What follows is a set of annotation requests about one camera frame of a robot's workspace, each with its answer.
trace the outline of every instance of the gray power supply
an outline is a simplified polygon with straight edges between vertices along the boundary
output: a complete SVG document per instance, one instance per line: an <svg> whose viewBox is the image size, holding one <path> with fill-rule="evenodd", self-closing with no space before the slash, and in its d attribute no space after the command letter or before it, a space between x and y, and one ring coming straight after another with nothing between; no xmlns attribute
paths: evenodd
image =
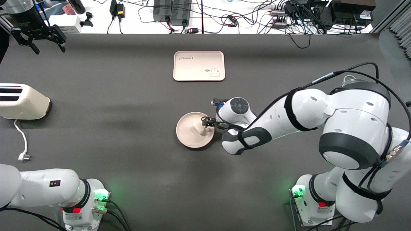
<svg viewBox="0 0 411 231"><path fill-rule="evenodd" d="M191 0L174 0L171 9L171 24L188 26L190 22Z"/></svg>
<svg viewBox="0 0 411 231"><path fill-rule="evenodd" d="M168 22L171 16L171 4L172 0L154 0L154 21Z"/></svg>

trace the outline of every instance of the circular button pad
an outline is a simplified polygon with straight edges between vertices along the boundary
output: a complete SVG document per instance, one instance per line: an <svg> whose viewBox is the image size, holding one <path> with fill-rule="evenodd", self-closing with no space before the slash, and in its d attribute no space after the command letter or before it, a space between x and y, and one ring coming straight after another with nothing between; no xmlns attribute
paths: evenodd
<svg viewBox="0 0 411 231"><path fill-rule="evenodd" d="M234 98L231 100L230 104L231 109L239 115L245 114L249 108L248 102L243 98Z"/></svg>

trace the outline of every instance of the black cylinder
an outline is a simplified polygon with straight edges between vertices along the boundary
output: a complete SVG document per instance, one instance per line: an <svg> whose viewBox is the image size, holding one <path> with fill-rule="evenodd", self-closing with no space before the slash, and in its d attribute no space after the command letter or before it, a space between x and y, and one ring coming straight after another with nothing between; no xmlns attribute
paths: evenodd
<svg viewBox="0 0 411 231"><path fill-rule="evenodd" d="M16 22L23 34L34 34L34 37L36 37L38 32L41 32L44 35L49 34L48 27L44 24L44 21L35 6L26 12L9 15L13 21Z"/></svg>
<svg viewBox="0 0 411 231"><path fill-rule="evenodd" d="M84 14L85 8L80 0L67 0L72 5L74 11L78 14Z"/></svg>

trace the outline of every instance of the rabbit logo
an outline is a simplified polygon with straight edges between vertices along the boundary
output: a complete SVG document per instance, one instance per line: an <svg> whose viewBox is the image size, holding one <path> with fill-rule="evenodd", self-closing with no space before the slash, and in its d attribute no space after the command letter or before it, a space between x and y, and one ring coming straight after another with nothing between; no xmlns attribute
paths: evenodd
<svg viewBox="0 0 411 231"><path fill-rule="evenodd" d="M218 68L211 68L210 77L220 77L220 72Z"/></svg>

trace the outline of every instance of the gray tabletop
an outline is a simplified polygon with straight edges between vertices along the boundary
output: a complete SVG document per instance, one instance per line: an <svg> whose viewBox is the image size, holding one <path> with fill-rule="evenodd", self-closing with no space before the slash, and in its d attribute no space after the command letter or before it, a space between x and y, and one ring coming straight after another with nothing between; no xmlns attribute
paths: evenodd
<svg viewBox="0 0 411 231"><path fill-rule="evenodd" d="M308 36L295 40L305 46ZM134 231L291 231L288 188L303 174L332 169L318 152L320 130L241 156L223 150L220 134L207 149L188 150L176 138L176 123L192 111L214 116L212 98L243 97L259 113L295 87L366 61L378 63L381 79L397 91L376 34L312 36L307 49L284 35L69 35L66 53L48 41L35 43L40 55L11 42L0 81L28 84L50 97L53 107L46 118L21 123L33 156L26 164L17 160L21 134L11 120L0 119L0 162L20 171L73 169L101 180ZM173 56L181 50L222 51L226 79L175 82ZM372 67L359 70L374 75ZM318 88L329 92L341 81ZM395 101L389 121L408 127ZM408 230L410 179L395 185L382 215L350 230ZM54 217L49 207L30 210ZM0 213L0 229L53 230L10 211ZM100 230L121 228L106 216Z"/></svg>

